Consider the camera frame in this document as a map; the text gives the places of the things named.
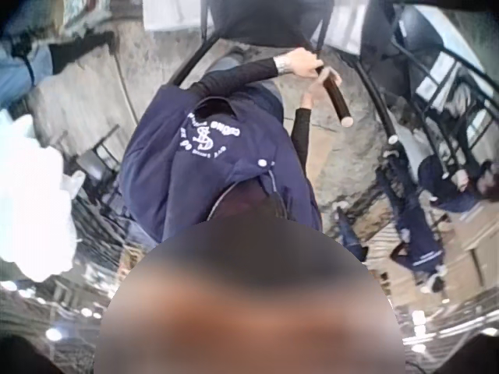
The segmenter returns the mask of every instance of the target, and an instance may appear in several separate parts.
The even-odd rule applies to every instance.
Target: navy blue jacket
[[[234,115],[197,121],[196,109],[225,101]],[[120,188],[137,222],[157,242],[205,221],[231,185],[258,178],[278,192],[291,219],[321,230],[320,214],[284,126],[237,94],[209,97],[177,86],[157,92],[126,150]]]
[[[393,260],[412,271],[433,273],[435,267],[444,262],[444,250],[435,239],[424,210],[419,204],[408,207],[400,218],[400,225],[409,229],[411,238],[407,245],[407,255],[398,255]]]

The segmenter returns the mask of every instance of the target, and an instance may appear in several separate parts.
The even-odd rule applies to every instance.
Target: hand
[[[411,231],[409,231],[407,228],[403,228],[400,230],[400,239],[404,243],[410,243],[411,242]]]
[[[298,48],[285,55],[288,60],[289,68],[297,76],[304,78],[316,78],[315,69],[324,66],[322,60],[319,60],[315,54],[308,52],[305,48]]]
[[[463,192],[469,184],[469,176],[466,170],[458,170],[457,173],[455,173],[457,179],[458,179],[458,189],[459,191]]]
[[[337,86],[342,84],[342,78],[339,74],[331,67],[325,67],[322,69],[322,72],[320,72],[319,77],[313,81],[303,94],[301,108],[312,109],[314,102],[325,96],[324,81],[329,78],[331,74],[334,76],[334,82]]]

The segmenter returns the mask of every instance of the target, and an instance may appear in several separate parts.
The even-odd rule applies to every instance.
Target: navy blue vest
[[[208,98],[163,86],[134,132],[119,181],[133,217],[157,242],[205,221],[231,185],[260,179],[290,217],[321,230],[312,187],[284,126],[252,101],[226,101],[235,115],[194,115]]]

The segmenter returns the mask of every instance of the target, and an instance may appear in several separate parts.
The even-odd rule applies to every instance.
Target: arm
[[[412,270],[412,264],[409,261],[407,255],[401,255],[400,252],[405,248],[405,243],[401,243],[395,247],[393,252],[390,254],[390,259],[396,262],[398,265],[403,266],[406,269]]]
[[[209,96],[227,97],[246,84],[275,78],[289,72],[297,76],[317,76],[315,69],[324,63],[304,48],[298,48],[275,58],[249,62],[233,69],[208,73],[201,81],[194,83],[188,91],[201,100]]]
[[[279,75],[273,58],[236,66],[233,69],[209,72],[199,82],[194,83],[189,91],[200,99],[209,96],[227,97],[246,84],[272,79]]]
[[[341,84],[341,78],[331,68],[325,68],[319,77],[310,85],[303,94],[300,108],[296,110],[295,123],[291,132],[291,141],[295,147],[299,163],[302,165],[303,173],[306,175],[306,159],[309,153],[310,116],[314,101],[324,93],[324,81],[330,74],[334,74],[337,84]]]
[[[295,124],[291,132],[291,141],[298,154],[299,163],[306,175],[306,159],[309,153],[310,116],[312,111],[308,108],[299,108],[295,114]]]

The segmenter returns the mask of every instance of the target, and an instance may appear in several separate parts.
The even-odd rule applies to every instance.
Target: sneaker
[[[385,150],[383,152],[383,158],[389,158],[390,156],[400,157],[400,153],[397,150]]]
[[[338,209],[345,210],[349,206],[349,203],[342,200],[342,201],[335,201],[333,203],[333,211],[334,211],[334,218],[335,220],[339,219],[338,216]]]

